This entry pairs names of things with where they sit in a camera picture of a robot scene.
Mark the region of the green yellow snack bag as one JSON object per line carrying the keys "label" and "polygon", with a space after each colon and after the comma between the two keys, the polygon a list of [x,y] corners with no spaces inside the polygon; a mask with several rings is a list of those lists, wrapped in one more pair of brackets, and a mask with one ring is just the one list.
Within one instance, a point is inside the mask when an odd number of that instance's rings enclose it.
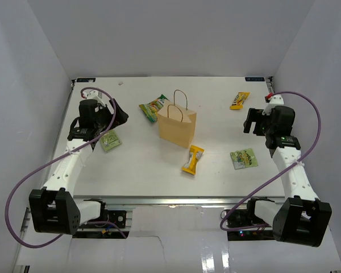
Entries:
{"label": "green yellow snack bag", "polygon": [[157,99],[147,103],[147,104],[140,104],[139,108],[143,111],[147,119],[151,123],[157,122],[157,113],[160,109],[163,108],[164,102],[169,101],[165,95],[161,95]]}

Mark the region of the brown paper bag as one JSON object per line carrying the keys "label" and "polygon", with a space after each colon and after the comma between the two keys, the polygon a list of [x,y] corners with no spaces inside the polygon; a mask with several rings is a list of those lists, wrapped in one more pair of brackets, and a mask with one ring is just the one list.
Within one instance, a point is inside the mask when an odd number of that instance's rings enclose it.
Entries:
{"label": "brown paper bag", "polygon": [[[185,107],[176,104],[176,92],[185,97]],[[188,148],[194,138],[197,113],[188,108],[188,98],[185,92],[176,89],[173,92],[173,102],[165,101],[157,112],[159,137],[180,147]]]}

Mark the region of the yellow snack bar wrapper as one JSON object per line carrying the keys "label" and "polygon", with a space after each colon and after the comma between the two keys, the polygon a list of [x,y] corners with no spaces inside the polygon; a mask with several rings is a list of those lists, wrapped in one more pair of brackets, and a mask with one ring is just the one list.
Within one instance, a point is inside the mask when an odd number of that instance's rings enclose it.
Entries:
{"label": "yellow snack bar wrapper", "polygon": [[189,160],[184,166],[181,168],[182,171],[187,172],[189,174],[195,175],[196,174],[196,166],[204,153],[204,149],[191,145],[189,150]]}

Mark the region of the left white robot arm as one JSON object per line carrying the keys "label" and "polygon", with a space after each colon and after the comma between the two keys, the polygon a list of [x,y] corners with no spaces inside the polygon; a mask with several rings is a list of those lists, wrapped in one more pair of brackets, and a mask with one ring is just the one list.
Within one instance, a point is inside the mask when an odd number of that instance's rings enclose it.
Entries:
{"label": "left white robot arm", "polygon": [[38,233],[74,235],[84,223],[91,221],[102,227],[109,220],[102,201],[89,199],[75,202],[76,182],[86,160],[95,149],[98,137],[107,128],[126,123],[128,115],[116,101],[108,104],[99,98],[82,100],[79,116],[70,124],[66,152],[48,181],[29,196],[34,229]]}

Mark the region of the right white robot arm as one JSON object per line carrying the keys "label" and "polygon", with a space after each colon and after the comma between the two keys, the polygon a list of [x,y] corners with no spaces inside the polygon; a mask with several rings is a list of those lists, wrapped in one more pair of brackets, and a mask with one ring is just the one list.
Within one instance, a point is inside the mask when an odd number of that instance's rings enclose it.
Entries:
{"label": "right white robot arm", "polygon": [[301,158],[301,146],[291,135],[295,112],[287,106],[275,106],[266,113],[250,108],[244,132],[266,138],[271,158],[282,172],[285,202],[278,206],[266,197],[247,202],[246,222],[253,226],[268,224],[276,241],[319,247],[332,215],[329,203],[320,201],[307,178]]}

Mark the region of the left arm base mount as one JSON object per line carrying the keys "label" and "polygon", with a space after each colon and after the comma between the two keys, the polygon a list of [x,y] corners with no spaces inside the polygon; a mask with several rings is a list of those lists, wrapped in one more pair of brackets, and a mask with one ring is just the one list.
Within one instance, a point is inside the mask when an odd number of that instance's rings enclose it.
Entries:
{"label": "left arm base mount", "polygon": [[130,226],[126,210],[104,209],[101,215],[81,225],[72,236],[78,239],[126,239]]}

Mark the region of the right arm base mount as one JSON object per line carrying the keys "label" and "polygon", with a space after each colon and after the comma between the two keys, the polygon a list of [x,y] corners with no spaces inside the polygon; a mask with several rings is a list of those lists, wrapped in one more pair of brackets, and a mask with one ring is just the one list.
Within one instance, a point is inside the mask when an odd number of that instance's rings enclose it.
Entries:
{"label": "right arm base mount", "polygon": [[263,221],[256,220],[253,222],[247,217],[246,209],[237,209],[226,220],[227,228],[240,228],[244,226],[253,226],[252,229],[244,229],[238,231],[228,231],[227,238],[229,242],[241,241],[271,241],[274,240],[273,231],[271,227],[261,228],[256,225],[263,224]]}

